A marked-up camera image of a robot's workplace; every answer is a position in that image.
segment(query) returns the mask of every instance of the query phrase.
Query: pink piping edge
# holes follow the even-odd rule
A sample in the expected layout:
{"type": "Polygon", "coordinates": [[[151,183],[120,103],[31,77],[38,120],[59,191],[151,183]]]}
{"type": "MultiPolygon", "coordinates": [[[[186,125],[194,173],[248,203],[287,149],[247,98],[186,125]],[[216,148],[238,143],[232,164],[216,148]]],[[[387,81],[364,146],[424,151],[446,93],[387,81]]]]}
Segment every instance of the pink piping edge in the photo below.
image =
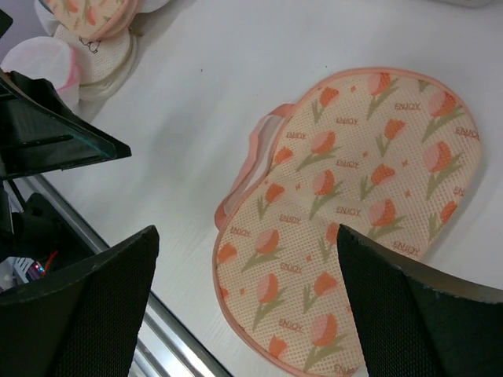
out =
{"type": "Polygon", "coordinates": [[[137,0],[136,6],[134,7],[133,12],[131,12],[131,14],[128,16],[128,18],[125,21],[123,21],[123,26],[119,30],[117,30],[116,32],[111,33],[111,34],[109,34],[110,29],[108,29],[107,32],[104,33],[101,37],[103,39],[110,39],[110,38],[115,38],[118,35],[120,35],[120,33],[122,33],[124,31],[124,29],[129,27],[129,25],[133,21],[134,17],[138,14],[138,11],[141,9],[142,4],[143,4],[143,0],[137,0]]]}
{"type": "Polygon", "coordinates": [[[267,154],[267,151],[261,153],[260,134],[263,131],[264,127],[266,126],[268,118],[270,116],[275,115],[279,116],[282,119],[285,119],[294,106],[295,106],[294,104],[281,104],[273,111],[271,111],[269,114],[262,117],[257,123],[257,126],[255,126],[255,129],[250,133],[248,142],[249,143],[248,155],[246,157],[246,160],[244,161],[243,166],[239,171],[239,174],[234,180],[234,183],[229,191],[229,194],[227,194],[224,200],[218,205],[217,210],[215,212],[214,220],[217,229],[220,229],[226,220],[227,217],[226,204],[241,189],[242,185],[247,185],[249,181],[252,179],[253,174],[259,168],[259,166],[256,164],[259,155],[262,156],[264,154],[267,154]]]}
{"type": "Polygon", "coordinates": [[[80,81],[80,70],[79,66],[77,65],[77,54],[73,50],[73,48],[70,47],[70,74],[68,75],[68,81],[66,84],[64,84],[61,88],[58,90],[65,90],[69,86],[75,85],[77,82],[80,81]]]}
{"type": "Polygon", "coordinates": [[[120,6],[116,10],[116,12],[113,13],[113,16],[110,17],[110,20],[108,20],[107,22],[105,22],[105,24],[100,29],[98,29],[97,31],[95,31],[89,37],[83,37],[83,38],[85,38],[85,39],[87,39],[88,41],[91,41],[91,42],[97,41],[99,38],[101,38],[103,35],[105,35],[107,33],[107,31],[110,30],[117,23],[117,21],[120,20],[120,18],[126,12],[126,8],[128,6],[131,6],[131,4],[132,4],[132,6],[134,8],[136,8],[137,5],[138,5],[138,0],[124,0],[124,3],[122,4],[122,6],[120,6]]]}
{"type": "Polygon", "coordinates": [[[267,350],[265,350],[264,348],[262,348],[261,345],[259,345],[255,340],[253,340],[252,337],[250,335],[248,335],[248,333],[240,327],[240,325],[237,323],[237,321],[234,320],[232,313],[230,312],[230,310],[227,307],[224,299],[222,298],[222,292],[220,291],[220,284],[219,284],[219,281],[218,281],[218,272],[217,272],[218,246],[222,242],[222,236],[223,236],[223,234],[225,233],[225,231],[227,229],[227,225],[231,222],[231,220],[233,219],[234,215],[239,210],[240,206],[243,204],[243,202],[246,199],[248,199],[248,197],[251,195],[251,193],[254,192],[257,189],[257,187],[260,186],[260,184],[262,184],[263,180],[268,175],[269,169],[270,169],[270,165],[271,165],[272,160],[273,160],[274,152],[276,151],[276,148],[277,148],[277,143],[279,142],[279,140],[282,137],[283,131],[285,130],[285,126],[288,124],[288,122],[290,121],[290,119],[296,113],[297,108],[300,107],[307,99],[309,99],[315,91],[317,91],[320,88],[322,88],[323,85],[326,82],[330,82],[330,81],[333,81],[335,79],[341,79],[341,78],[347,77],[349,75],[364,75],[364,74],[371,74],[371,73],[389,73],[391,75],[401,75],[401,76],[406,76],[406,77],[410,77],[410,78],[413,78],[413,79],[422,79],[424,81],[433,83],[434,85],[436,85],[440,89],[442,89],[442,90],[448,92],[450,95],[452,95],[456,99],[457,103],[459,103],[461,106],[463,106],[463,108],[466,111],[466,114],[468,115],[468,117],[472,121],[472,123],[475,126],[475,128],[477,128],[475,120],[473,119],[472,113],[470,112],[470,110],[468,109],[468,107],[466,106],[466,104],[450,88],[448,88],[447,86],[445,86],[444,84],[442,84],[440,81],[438,81],[437,79],[433,79],[430,76],[422,75],[422,74],[414,72],[414,71],[408,71],[408,70],[400,69],[400,68],[388,68],[388,67],[355,68],[355,69],[348,69],[348,70],[345,70],[345,71],[341,71],[341,72],[335,73],[333,75],[330,75],[328,78],[321,80],[318,84],[316,84],[315,86],[313,86],[302,97],[302,99],[299,102],[297,102],[297,104],[292,108],[292,110],[290,111],[289,116],[285,118],[285,120],[283,121],[283,124],[281,124],[280,129],[277,132],[276,137],[274,138],[274,142],[271,145],[271,148],[269,150],[267,165],[266,165],[266,169],[264,170],[264,173],[260,176],[259,179],[257,179],[257,181],[255,183],[253,183],[253,185],[251,185],[245,192],[243,192],[242,197],[236,202],[236,205],[234,206],[234,208],[226,216],[226,220],[222,224],[222,227],[220,228],[220,230],[218,232],[217,238],[215,240],[215,245],[213,247],[212,268],[213,268],[213,285],[214,285],[214,288],[215,288],[215,293],[216,293],[216,296],[217,296],[218,305],[220,306],[220,310],[222,311],[223,316],[226,318],[227,323],[229,324],[229,326],[256,353],[260,354],[261,356],[263,356],[264,358],[266,358],[269,362],[271,362],[272,364],[276,365],[277,367],[283,369],[284,371],[286,371],[288,373],[291,373],[293,375],[297,375],[299,377],[309,377],[309,376],[310,377],[318,377],[318,375],[313,375],[313,374],[309,374],[309,373],[300,371],[299,369],[297,369],[297,368],[295,368],[295,367],[293,367],[293,366],[285,363],[284,361],[280,361],[276,357],[271,356],[270,353],[267,352],[267,350]]]}

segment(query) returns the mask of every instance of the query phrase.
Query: pink tulip pattern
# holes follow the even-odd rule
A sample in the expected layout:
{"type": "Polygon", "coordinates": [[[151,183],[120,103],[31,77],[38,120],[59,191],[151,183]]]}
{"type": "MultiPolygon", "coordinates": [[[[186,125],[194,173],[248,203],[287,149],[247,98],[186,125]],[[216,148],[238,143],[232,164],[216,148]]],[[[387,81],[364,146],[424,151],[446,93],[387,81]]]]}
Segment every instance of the pink tulip pattern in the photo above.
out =
{"type": "Polygon", "coordinates": [[[391,79],[389,73],[374,73],[370,75],[368,87],[372,100],[370,101],[369,111],[367,112],[367,120],[373,113],[394,93],[398,90],[395,86],[398,78],[391,79]]]}
{"type": "Polygon", "coordinates": [[[450,147],[445,141],[439,141],[424,151],[424,165],[430,172],[426,200],[431,199],[433,192],[442,182],[464,166],[459,162],[460,157],[461,153],[452,156],[450,147]]]}
{"type": "Polygon", "coordinates": [[[313,181],[314,201],[311,206],[309,219],[312,220],[315,214],[322,208],[329,200],[340,195],[339,187],[343,181],[336,183],[336,178],[331,170],[325,170],[319,173],[313,181]]]}
{"type": "Polygon", "coordinates": [[[313,163],[319,163],[325,159],[333,159],[334,153],[339,147],[336,143],[336,133],[333,131],[321,132],[311,142],[311,153],[300,163],[297,171],[313,163]]]}
{"type": "Polygon", "coordinates": [[[405,216],[396,217],[396,207],[391,199],[374,203],[370,207],[369,216],[372,228],[367,237],[371,240],[377,240],[382,236],[403,229],[400,223],[406,218],[405,216]]]}
{"type": "Polygon", "coordinates": [[[329,261],[330,255],[332,254],[332,249],[337,247],[337,235],[339,234],[339,224],[333,222],[327,228],[327,233],[325,238],[320,237],[318,239],[318,247],[320,248],[321,257],[323,258],[323,263],[329,261]]]}
{"type": "Polygon", "coordinates": [[[279,247],[280,233],[277,229],[270,229],[262,232],[255,241],[255,253],[244,264],[241,273],[263,263],[278,260],[280,257],[277,254],[283,251],[283,247],[279,247]]]}
{"type": "Polygon", "coordinates": [[[375,187],[385,185],[395,177],[395,170],[381,163],[372,175],[366,175],[360,180],[360,200],[365,199],[375,187]]]}
{"type": "Polygon", "coordinates": [[[284,292],[285,288],[279,289],[277,277],[273,273],[266,275],[259,281],[259,286],[257,287],[259,307],[255,312],[255,319],[253,320],[253,331],[259,326],[260,321],[263,320],[267,314],[285,302],[281,299],[284,292]]]}
{"type": "Polygon", "coordinates": [[[338,353],[344,348],[340,343],[346,335],[337,336],[338,324],[333,314],[325,314],[316,318],[311,326],[311,341],[313,348],[307,356],[304,364],[304,372],[308,372],[316,363],[319,363],[326,357],[338,353]]]}
{"type": "Polygon", "coordinates": [[[426,126],[421,142],[425,142],[432,134],[447,123],[463,116],[462,106],[457,104],[456,98],[447,92],[435,93],[429,103],[428,110],[431,115],[430,123],[426,126]]]}

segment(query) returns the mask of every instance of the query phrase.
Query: beige mesh bag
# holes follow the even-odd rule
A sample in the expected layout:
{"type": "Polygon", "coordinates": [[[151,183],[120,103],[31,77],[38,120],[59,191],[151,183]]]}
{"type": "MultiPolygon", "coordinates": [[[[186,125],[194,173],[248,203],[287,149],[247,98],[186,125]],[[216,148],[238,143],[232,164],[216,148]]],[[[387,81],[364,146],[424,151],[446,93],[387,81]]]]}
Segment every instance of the beige mesh bag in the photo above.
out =
{"type": "Polygon", "coordinates": [[[84,101],[101,101],[112,96],[126,81],[138,52],[136,37],[127,29],[114,38],[91,42],[60,25],[54,38],[76,51],[81,75],[79,96],[84,101]]]}
{"type": "Polygon", "coordinates": [[[293,375],[353,375],[364,359],[337,258],[339,225],[421,259],[480,156],[463,101],[410,71],[340,72],[277,108],[251,134],[215,214],[214,280],[230,326],[293,375]]]}
{"type": "Polygon", "coordinates": [[[127,29],[141,0],[44,0],[72,33],[88,41],[113,38],[127,29]]]}

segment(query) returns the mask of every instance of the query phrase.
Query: red wire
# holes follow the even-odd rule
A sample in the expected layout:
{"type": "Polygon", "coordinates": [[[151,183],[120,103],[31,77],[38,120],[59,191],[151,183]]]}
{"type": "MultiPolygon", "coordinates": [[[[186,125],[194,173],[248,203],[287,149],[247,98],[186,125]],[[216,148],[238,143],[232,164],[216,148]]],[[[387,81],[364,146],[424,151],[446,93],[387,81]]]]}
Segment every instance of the red wire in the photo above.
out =
{"type": "Polygon", "coordinates": [[[52,253],[50,253],[49,258],[47,259],[46,265],[44,266],[44,271],[42,273],[42,276],[45,276],[47,274],[47,270],[50,267],[50,264],[53,262],[53,260],[56,258],[56,255],[59,251],[55,250],[52,253]]]}

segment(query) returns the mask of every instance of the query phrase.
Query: white surface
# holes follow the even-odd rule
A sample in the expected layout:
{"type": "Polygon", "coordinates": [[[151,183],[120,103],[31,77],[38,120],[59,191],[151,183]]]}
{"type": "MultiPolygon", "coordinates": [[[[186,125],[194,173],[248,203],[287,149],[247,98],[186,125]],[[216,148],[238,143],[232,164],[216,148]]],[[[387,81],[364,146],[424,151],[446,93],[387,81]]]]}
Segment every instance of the white surface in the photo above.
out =
{"type": "Polygon", "coordinates": [[[139,64],[93,121],[134,156],[48,176],[111,244],[157,226],[152,289],[232,374],[281,371],[219,311],[214,210],[258,119],[333,72],[407,68],[443,81],[468,104],[485,160],[429,262],[503,288],[502,1],[463,9],[427,0],[173,0],[141,17],[139,64]]]}
{"type": "Polygon", "coordinates": [[[150,13],[165,6],[170,0],[143,0],[138,13],[150,13]]]}
{"type": "Polygon", "coordinates": [[[46,36],[27,39],[7,53],[1,66],[5,72],[17,71],[30,79],[49,80],[64,104],[71,110],[77,108],[80,77],[75,55],[67,43],[46,36]]]}
{"type": "Polygon", "coordinates": [[[35,0],[35,12],[39,18],[40,24],[46,31],[47,35],[51,37],[56,32],[57,27],[60,25],[60,21],[46,8],[40,4],[40,0],[35,0]]]}

